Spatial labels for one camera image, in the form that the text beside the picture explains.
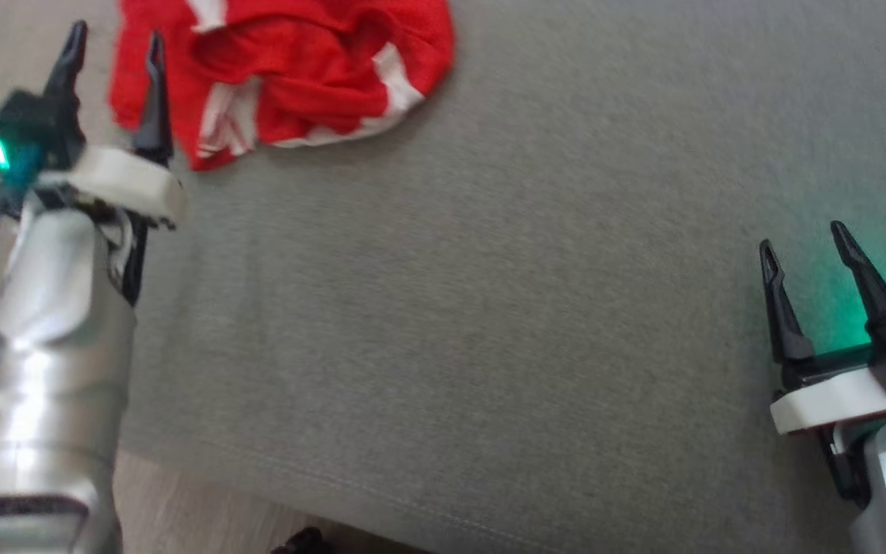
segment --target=gray couch cushion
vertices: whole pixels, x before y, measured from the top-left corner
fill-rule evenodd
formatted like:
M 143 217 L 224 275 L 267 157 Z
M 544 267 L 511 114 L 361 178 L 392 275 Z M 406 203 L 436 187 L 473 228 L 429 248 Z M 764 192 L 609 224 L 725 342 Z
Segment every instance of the gray couch cushion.
M 845 550 L 756 248 L 820 349 L 864 338 L 827 225 L 886 275 L 886 1 L 453 12 L 400 128 L 183 176 L 127 447 L 442 552 Z

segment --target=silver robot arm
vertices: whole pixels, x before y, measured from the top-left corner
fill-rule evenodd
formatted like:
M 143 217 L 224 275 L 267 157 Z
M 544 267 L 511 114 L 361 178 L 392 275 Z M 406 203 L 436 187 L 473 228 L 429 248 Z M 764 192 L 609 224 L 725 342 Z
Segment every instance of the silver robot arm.
M 784 291 L 778 257 L 763 242 L 772 351 L 781 364 L 771 413 L 780 434 L 818 439 L 841 498 L 862 508 L 850 529 L 854 551 L 886 554 L 886 283 L 846 225 L 833 222 L 831 230 L 857 281 L 871 342 L 816 354 Z
M 0 553 L 121 552 L 112 473 L 145 243 L 186 214 L 166 168 L 162 40 L 130 153 L 84 144 L 77 126 L 85 36 L 77 22 L 43 95 L 0 108 L 0 142 L 14 146 L 0 211 L 20 218 L 0 298 Z
M 39 214 L 17 250 L 0 301 L 0 552 L 120 552 L 132 305 L 79 210 Z

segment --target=black object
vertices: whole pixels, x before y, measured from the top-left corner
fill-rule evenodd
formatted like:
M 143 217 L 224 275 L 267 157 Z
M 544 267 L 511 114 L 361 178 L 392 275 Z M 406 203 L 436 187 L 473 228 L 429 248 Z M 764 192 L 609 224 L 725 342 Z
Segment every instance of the black object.
M 271 554 L 332 554 L 334 547 L 323 540 L 323 533 L 316 527 L 306 527 Z
M 69 513 L 88 515 L 88 507 L 80 501 L 65 496 L 6 496 L 0 497 L 0 518 L 3 516 L 43 516 L 47 513 Z
M 77 21 L 53 66 L 42 95 L 14 90 L 0 108 L 0 140 L 7 154 L 36 144 L 42 149 L 43 168 L 70 169 L 85 147 L 78 123 L 80 98 L 74 89 L 84 67 L 88 24 Z
M 145 56 L 148 73 L 148 94 L 142 122 L 132 138 L 138 157 L 166 167 L 173 156 L 173 133 L 169 126 L 169 92 L 166 88 L 166 53 L 162 36 L 154 32 Z
M 148 73 L 148 92 L 145 94 L 145 109 L 138 131 L 132 138 L 135 155 L 169 166 L 173 156 L 173 134 L 169 126 L 169 97 L 166 88 L 166 56 L 159 32 L 153 32 L 145 56 L 145 71 Z M 152 224 L 141 215 L 129 212 L 129 221 L 135 235 L 135 247 L 129 253 L 122 276 L 122 294 L 130 305 L 136 305 L 142 293 L 142 268 L 145 263 L 145 246 L 148 242 L 148 227 Z
M 776 392 L 776 396 L 815 385 L 852 369 L 864 368 L 865 365 L 871 368 L 871 374 L 886 390 L 886 283 L 846 225 L 833 221 L 830 230 L 840 259 L 850 268 L 857 281 L 857 289 L 868 315 L 865 327 L 871 342 L 816 354 L 812 341 L 802 334 L 788 294 L 784 291 L 784 271 L 778 257 L 770 242 L 761 242 L 759 252 L 772 355 L 781 364 L 781 385 L 784 387 L 784 390 Z M 862 425 L 869 426 L 871 423 L 864 422 Z M 826 456 L 834 484 L 841 497 L 865 506 L 871 491 L 866 486 L 868 481 L 862 460 L 856 453 L 858 449 L 847 447 L 846 452 L 837 453 L 833 431 L 834 426 L 827 426 L 815 430 L 815 434 Z

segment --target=red cloth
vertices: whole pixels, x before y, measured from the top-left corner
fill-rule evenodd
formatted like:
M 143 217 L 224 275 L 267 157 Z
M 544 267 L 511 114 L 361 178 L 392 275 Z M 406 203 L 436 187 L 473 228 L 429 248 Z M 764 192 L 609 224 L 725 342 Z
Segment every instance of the red cloth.
M 453 60 L 446 0 L 120 0 L 109 101 L 138 125 L 152 29 L 166 44 L 173 134 L 194 169 L 254 148 L 383 131 Z

